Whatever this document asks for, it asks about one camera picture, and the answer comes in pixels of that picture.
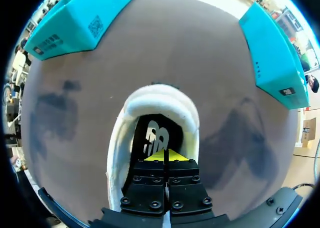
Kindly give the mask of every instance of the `person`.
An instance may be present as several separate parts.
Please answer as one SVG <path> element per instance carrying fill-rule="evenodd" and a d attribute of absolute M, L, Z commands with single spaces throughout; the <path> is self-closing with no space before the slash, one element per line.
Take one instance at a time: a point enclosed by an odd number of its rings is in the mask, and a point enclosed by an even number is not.
<path fill-rule="evenodd" d="M 303 71 L 306 72 L 306 71 L 309 71 L 310 70 L 310 65 L 303 59 L 300 59 L 300 62 L 301 62 L 301 65 L 302 65 L 302 68 L 303 68 Z M 316 79 L 315 76 L 311 75 L 311 74 L 308 74 L 308 75 L 305 75 L 305 80 L 306 82 L 309 84 L 309 86 L 311 87 L 311 90 L 314 92 L 314 93 L 317 93 L 318 92 L 318 89 L 319 89 L 319 82 L 318 80 Z"/>
<path fill-rule="evenodd" d="M 12 165 L 12 170 L 13 170 L 13 173 L 15 174 L 15 176 L 16 176 L 16 180 L 17 180 L 17 182 L 19 183 L 19 177 L 18 177 L 18 175 L 17 175 L 17 172 L 16 172 L 16 169 L 15 169 L 15 163 L 16 163 L 16 161 L 19 159 L 19 157 L 18 156 L 16 156 L 16 155 L 14 155 L 14 156 L 12 156 L 11 158 L 10 158 L 10 163 L 11 163 L 11 165 Z"/>
<path fill-rule="evenodd" d="M 54 7 L 54 4 L 51 3 L 51 1 L 49 0 L 48 3 L 46 4 L 46 6 L 48 7 L 48 10 L 50 11 Z"/>
<path fill-rule="evenodd" d="M 41 21 L 42 19 L 44 19 L 45 15 L 48 13 L 49 11 L 47 9 L 42 9 L 42 15 L 41 17 L 39 18 L 39 20 Z"/>
<path fill-rule="evenodd" d="M 20 50 L 20 44 L 18 44 L 14 49 L 14 54 L 17 54 L 17 52 Z"/>
<path fill-rule="evenodd" d="M 24 47 L 28 41 L 28 38 L 30 37 L 30 34 L 28 34 L 28 36 L 26 36 L 25 38 L 23 38 L 20 42 L 20 51 L 25 55 L 25 63 L 30 66 L 31 65 L 31 60 L 29 59 L 28 56 L 28 52 L 26 50 L 24 50 Z"/>

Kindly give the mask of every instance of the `dark stain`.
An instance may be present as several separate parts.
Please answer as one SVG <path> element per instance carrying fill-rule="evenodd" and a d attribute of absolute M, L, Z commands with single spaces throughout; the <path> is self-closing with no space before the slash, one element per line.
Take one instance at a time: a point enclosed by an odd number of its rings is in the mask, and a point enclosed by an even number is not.
<path fill-rule="evenodd" d="M 266 140 L 261 114 L 249 98 L 244 98 L 230 111 L 218 132 L 200 141 L 199 167 L 203 184 L 210 189 L 224 189 L 242 161 L 247 162 L 256 178 L 266 181 L 247 211 L 268 191 L 279 170 Z"/>
<path fill-rule="evenodd" d="M 68 97 L 69 91 L 80 91 L 79 82 L 67 80 L 62 87 L 62 93 L 48 93 L 37 99 L 34 112 L 30 113 L 29 147 L 33 163 L 34 179 L 38 177 L 38 155 L 44 160 L 48 149 L 46 139 L 57 137 L 60 141 L 72 140 L 78 124 L 78 105 Z"/>

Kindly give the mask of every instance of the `new balance logo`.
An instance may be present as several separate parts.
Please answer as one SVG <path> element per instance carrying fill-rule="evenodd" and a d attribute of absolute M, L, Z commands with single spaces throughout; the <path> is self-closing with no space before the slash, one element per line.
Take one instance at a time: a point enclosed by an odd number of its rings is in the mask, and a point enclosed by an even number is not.
<path fill-rule="evenodd" d="M 155 121 L 150 121 L 148 129 L 146 131 L 145 139 L 150 144 L 145 144 L 143 152 L 148 156 L 153 155 L 159 150 L 166 150 L 169 142 L 169 133 L 165 128 L 159 128 L 159 125 Z"/>

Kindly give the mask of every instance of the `white lining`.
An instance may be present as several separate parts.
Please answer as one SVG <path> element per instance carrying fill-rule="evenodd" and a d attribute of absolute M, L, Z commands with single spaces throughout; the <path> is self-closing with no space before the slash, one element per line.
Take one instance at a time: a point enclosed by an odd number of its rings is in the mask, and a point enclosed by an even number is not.
<path fill-rule="evenodd" d="M 180 154 L 196 162 L 199 157 L 199 115 L 192 100 L 169 85 L 142 87 L 126 100 L 116 119 L 109 143 L 106 176 L 109 208 L 121 211 L 121 188 L 128 175 L 132 141 L 142 115 L 162 114 L 182 127 Z"/>

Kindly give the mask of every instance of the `circular platform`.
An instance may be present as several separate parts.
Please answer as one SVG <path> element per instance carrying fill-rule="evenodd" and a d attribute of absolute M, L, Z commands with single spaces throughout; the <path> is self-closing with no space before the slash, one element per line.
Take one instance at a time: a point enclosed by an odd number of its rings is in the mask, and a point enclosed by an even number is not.
<path fill-rule="evenodd" d="M 179 86 L 198 109 L 200 175 L 216 215 L 236 218 L 281 187 L 297 112 L 255 86 L 238 20 L 195 0 L 133 0 L 96 50 L 33 61 L 22 140 L 38 185 L 82 221 L 101 218 L 114 123 L 151 82 Z"/>

